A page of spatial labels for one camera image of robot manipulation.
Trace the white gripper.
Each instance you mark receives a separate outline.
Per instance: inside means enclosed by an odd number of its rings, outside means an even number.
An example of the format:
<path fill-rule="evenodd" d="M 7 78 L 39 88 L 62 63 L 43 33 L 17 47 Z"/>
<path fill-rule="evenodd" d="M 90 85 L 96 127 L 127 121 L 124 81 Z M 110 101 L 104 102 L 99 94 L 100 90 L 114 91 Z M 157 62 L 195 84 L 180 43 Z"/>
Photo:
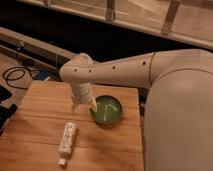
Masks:
<path fill-rule="evenodd" d="M 89 108 L 97 112 L 97 102 L 93 96 L 92 86 L 90 83 L 72 84 L 72 110 L 78 108 L 80 104 L 89 104 Z"/>

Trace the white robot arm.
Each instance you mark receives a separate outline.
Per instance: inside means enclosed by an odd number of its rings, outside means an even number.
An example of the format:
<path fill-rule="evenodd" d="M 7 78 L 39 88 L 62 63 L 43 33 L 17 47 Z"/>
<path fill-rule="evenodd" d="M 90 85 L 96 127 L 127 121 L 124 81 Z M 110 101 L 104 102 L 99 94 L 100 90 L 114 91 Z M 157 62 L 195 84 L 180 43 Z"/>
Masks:
<path fill-rule="evenodd" d="M 91 85 L 146 88 L 146 171 L 213 171 L 213 53 L 152 52 L 95 63 L 80 53 L 60 68 L 73 101 L 92 99 Z"/>

